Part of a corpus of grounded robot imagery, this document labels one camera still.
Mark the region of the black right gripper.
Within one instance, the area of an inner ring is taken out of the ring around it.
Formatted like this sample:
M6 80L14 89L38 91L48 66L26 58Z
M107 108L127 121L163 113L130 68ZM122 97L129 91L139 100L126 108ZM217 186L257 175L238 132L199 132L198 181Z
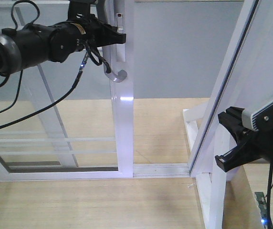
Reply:
M230 106L218 114L218 120L237 143L226 154L215 156L216 164L224 172L256 161L260 158L273 163L273 129L254 132L242 125L244 108Z

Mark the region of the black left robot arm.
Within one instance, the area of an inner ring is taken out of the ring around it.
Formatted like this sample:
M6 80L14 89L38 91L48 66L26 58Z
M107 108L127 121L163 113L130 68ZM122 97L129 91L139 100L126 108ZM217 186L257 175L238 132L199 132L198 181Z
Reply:
M103 23L93 14L89 20L67 20L51 26L28 23L18 31L5 28L0 34L0 75L45 61L64 62L70 54L83 49L97 66L104 64L106 73L110 73L110 65L98 48L125 42L126 34L118 33L117 27Z

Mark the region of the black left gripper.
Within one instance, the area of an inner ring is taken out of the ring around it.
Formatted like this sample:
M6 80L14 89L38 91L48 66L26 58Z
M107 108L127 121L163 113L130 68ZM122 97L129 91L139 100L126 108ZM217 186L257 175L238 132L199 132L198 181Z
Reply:
M81 42L104 47L113 44L125 44L126 34L118 33L116 26L100 21L91 14L89 19L66 20L49 26L49 60L64 62L73 52L84 47Z

